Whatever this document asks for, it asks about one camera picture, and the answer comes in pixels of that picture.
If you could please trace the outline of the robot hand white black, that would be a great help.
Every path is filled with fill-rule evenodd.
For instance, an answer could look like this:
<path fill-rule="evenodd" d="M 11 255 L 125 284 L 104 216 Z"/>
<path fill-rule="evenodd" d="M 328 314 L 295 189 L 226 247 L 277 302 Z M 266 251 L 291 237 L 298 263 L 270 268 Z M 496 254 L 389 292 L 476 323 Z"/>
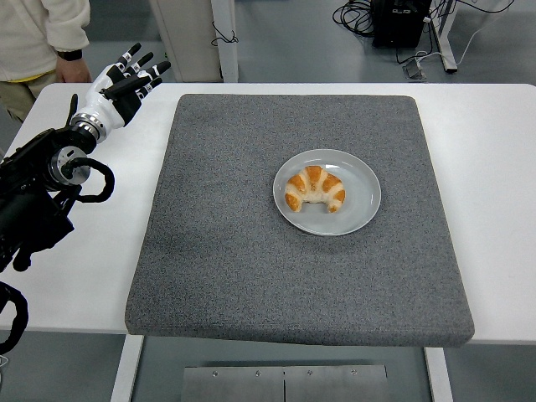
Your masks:
<path fill-rule="evenodd" d="M 142 101 L 162 83 L 162 75 L 171 68 L 167 60 L 146 67 L 153 53 L 135 59 L 141 47 L 139 43 L 132 45 L 104 68 L 86 93 L 80 116 L 93 116 L 107 132 L 130 123 Z"/>

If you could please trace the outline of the person's hand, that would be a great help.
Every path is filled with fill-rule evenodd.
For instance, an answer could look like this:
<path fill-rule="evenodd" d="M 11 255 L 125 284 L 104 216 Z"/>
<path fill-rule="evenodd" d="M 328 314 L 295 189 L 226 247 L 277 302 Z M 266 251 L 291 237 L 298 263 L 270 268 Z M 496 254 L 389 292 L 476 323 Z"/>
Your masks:
<path fill-rule="evenodd" d="M 59 83 L 90 83 L 90 71 L 84 59 L 68 61 L 57 58 L 56 81 Z"/>

